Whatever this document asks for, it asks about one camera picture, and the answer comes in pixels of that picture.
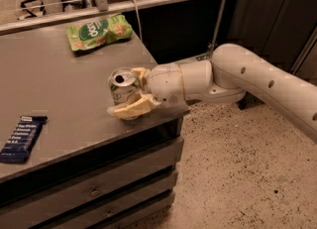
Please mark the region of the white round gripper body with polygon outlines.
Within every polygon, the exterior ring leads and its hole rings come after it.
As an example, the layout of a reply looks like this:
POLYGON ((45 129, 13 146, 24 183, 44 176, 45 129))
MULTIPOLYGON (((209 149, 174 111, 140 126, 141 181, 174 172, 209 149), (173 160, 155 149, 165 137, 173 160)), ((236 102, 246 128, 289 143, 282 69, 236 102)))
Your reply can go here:
POLYGON ((146 81, 146 92, 162 105, 176 105, 184 100, 182 76, 176 63, 157 65, 146 81))

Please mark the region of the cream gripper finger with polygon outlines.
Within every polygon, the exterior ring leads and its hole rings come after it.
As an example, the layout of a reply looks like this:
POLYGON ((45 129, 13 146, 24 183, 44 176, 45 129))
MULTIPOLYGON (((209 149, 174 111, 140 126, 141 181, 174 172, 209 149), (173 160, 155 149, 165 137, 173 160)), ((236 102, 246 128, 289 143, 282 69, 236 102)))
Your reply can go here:
POLYGON ((107 112, 114 117, 130 120, 147 114, 158 106, 160 106, 160 103, 151 94, 141 93, 137 95, 135 102, 111 106, 107 109, 107 112))
POLYGON ((148 92, 148 76, 151 71, 144 67, 134 67, 133 72, 136 75, 136 80, 134 81, 133 86, 148 92))

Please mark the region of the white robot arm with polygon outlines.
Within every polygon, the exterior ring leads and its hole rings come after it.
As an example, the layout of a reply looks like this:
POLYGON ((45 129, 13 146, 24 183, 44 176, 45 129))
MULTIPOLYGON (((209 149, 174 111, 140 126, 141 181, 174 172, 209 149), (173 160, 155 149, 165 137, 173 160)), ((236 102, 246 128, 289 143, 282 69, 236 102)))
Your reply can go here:
POLYGON ((180 60, 152 69, 120 67, 108 78, 108 113, 130 120, 184 101, 232 103, 251 93, 317 142, 317 86, 234 44, 204 60, 180 60))

